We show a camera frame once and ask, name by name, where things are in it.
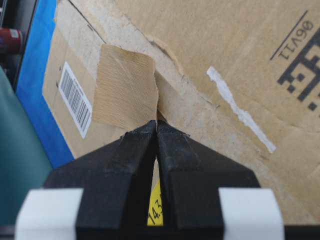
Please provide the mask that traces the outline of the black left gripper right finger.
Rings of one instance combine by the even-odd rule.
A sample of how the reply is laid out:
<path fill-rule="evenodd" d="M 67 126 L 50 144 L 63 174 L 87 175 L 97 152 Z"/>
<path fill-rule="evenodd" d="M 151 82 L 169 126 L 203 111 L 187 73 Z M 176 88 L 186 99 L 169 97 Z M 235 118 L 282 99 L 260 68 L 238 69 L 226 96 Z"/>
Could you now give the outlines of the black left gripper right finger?
<path fill-rule="evenodd" d="M 164 224 L 182 239 L 284 239 L 275 195 L 251 169 L 164 121 L 157 142 Z"/>

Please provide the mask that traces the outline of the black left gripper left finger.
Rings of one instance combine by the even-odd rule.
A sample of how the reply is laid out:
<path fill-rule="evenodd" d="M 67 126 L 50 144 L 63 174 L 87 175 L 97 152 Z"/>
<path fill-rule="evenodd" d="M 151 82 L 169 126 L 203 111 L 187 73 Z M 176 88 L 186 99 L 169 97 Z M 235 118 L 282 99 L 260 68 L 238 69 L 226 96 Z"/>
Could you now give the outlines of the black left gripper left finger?
<path fill-rule="evenodd" d="M 154 120 L 50 172 L 28 192 L 17 240 L 124 240 L 147 226 L 156 158 Z"/>

